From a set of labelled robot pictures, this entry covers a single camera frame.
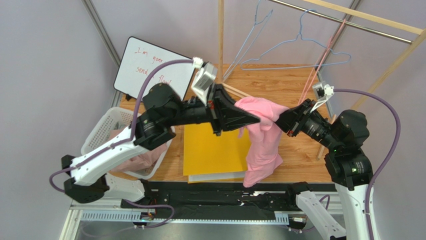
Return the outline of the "bright pink t shirt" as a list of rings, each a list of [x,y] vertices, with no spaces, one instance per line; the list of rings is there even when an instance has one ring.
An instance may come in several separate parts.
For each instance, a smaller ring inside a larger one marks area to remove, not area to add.
[[[243,179],[243,186],[250,188],[272,175],[283,163],[279,154],[282,130],[275,121],[279,119],[280,114],[290,108],[265,98],[252,96],[244,97],[234,105],[260,119],[259,123],[247,125],[239,132],[241,136],[246,129],[251,142],[246,155],[247,171]]]

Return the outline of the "pink wire hanger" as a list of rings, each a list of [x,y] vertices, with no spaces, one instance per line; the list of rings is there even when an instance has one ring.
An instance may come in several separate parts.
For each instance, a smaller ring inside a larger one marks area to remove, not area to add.
[[[298,103],[297,103],[298,105],[301,104],[304,101],[304,99],[305,99],[305,97],[306,97],[306,95],[307,95],[307,93],[309,91],[309,88],[313,85],[313,82],[316,79],[316,75],[318,74],[319,70],[321,69],[323,62],[325,61],[326,55],[331,51],[332,43],[337,38],[337,35],[342,31],[342,29],[343,29],[346,21],[347,20],[344,19],[343,22],[338,27],[338,29],[336,30],[336,33],[329,38],[324,53],[322,54],[321,57],[319,57],[317,59],[317,66],[314,66],[311,69],[311,72],[310,72],[310,74],[309,74],[309,76],[308,76],[308,78],[307,78],[307,80],[305,82],[303,91],[302,91],[302,93],[300,95],[300,98],[298,100]]]

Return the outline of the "dusty pink printed t shirt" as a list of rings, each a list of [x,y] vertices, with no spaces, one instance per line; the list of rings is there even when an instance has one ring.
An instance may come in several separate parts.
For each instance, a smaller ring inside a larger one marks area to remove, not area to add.
[[[167,149],[167,144],[164,143],[152,151],[148,151],[126,160],[120,165],[114,167],[111,172],[133,172],[148,169]]]

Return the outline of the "light blue wire hanger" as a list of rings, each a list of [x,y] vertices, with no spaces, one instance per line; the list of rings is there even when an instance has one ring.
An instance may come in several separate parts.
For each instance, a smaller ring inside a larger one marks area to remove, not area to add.
[[[269,20],[271,19],[271,16],[273,15],[273,12],[274,12],[273,9],[267,12],[264,15],[264,17],[261,17],[261,18],[258,17],[262,2],[263,2],[262,0],[257,1],[255,12],[253,15],[252,27],[250,31],[248,32],[245,40],[241,44],[237,54],[235,55],[234,60],[229,65],[227,70],[222,74],[222,80],[221,80],[222,82],[226,82],[230,78],[231,74],[234,72],[236,67],[244,60],[245,56],[247,55],[249,50],[252,48],[254,43],[257,41],[263,29],[265,28],[265,26],[268,24]]]

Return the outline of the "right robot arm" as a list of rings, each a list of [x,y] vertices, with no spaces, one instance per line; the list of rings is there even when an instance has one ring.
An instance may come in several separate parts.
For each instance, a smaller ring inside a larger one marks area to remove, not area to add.
[[[275,124],[290,137],[304,133],[328,149],[325,166],[338,192],[345,224],[341,226],[331,216],[306,182],[292,184],[295,204],[324,240],[373,240],[375,218],[372,198],[367,196],[373,168],[362,151],[370,135],[366,116],[348,109],[329,123],[314,109],[315,105],[314,100],[307,99],[281,113]]]

